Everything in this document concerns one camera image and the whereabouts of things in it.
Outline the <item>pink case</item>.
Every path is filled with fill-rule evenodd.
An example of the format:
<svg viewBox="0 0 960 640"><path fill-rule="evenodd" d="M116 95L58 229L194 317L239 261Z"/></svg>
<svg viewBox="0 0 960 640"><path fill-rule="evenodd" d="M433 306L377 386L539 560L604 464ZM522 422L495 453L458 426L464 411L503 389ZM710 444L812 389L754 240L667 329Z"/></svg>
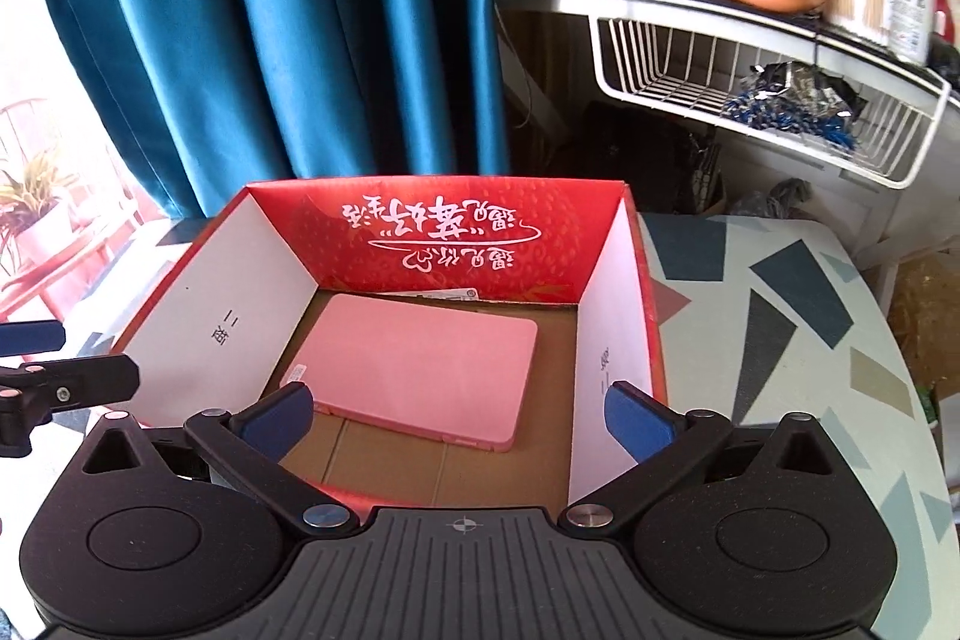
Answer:
<svg viewBox="0 0 960 640"><path fill-rule="evenodd" d="M308 386L319 413L506 452L537 333L519 317L337 294L283 381Z"/></svg>

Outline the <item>red strawberry cardboard box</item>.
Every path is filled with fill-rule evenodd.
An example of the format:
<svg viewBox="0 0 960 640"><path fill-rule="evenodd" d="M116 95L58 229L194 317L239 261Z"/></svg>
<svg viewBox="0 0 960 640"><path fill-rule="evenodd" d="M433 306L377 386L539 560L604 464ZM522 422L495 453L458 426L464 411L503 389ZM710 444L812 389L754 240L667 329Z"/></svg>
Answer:
<svg viewBox="0 0 960 640"><path fill-rule="evenodd" d="M524 507L560 513L631 466L605 427L615 381L665 392L658 288L622 182L353 177L260 182L203 229L117 339L155 427L238 411L299 372L335 294L389 294L539 328L506 452L431 442L327 413L288 470L366 510Z"/></svg>

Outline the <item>dark vanity table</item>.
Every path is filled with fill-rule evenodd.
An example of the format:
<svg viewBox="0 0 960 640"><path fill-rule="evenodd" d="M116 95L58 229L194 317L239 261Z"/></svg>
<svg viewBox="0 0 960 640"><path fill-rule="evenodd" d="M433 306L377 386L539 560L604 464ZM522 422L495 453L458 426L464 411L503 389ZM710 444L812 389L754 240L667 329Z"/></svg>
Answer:
<svg viewBox="0 0 960 640"><path fill-rule="evenodd" d="M581 19L586 85L614 103L718 130L731 197L797 177L809 213L862 269L958 242L958 96L939 74L900 64L807 18L724 0L496 0L503 11ZM724 107L758 67L817 65L848 81L866 108L853 149L818 136L754 130Z"/></svg>

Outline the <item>blue satin curtain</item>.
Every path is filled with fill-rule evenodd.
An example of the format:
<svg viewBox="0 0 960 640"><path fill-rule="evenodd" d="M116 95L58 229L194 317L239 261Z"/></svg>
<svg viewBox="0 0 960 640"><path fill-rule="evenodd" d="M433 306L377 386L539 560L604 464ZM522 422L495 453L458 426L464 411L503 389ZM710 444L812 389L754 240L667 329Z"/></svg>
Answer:
<svg viewBox="0 0 960 640"><path fill-rule="evenodd" d="M179 218L244 185L509 167L493 0L46 0L128 169Z"/></svg>

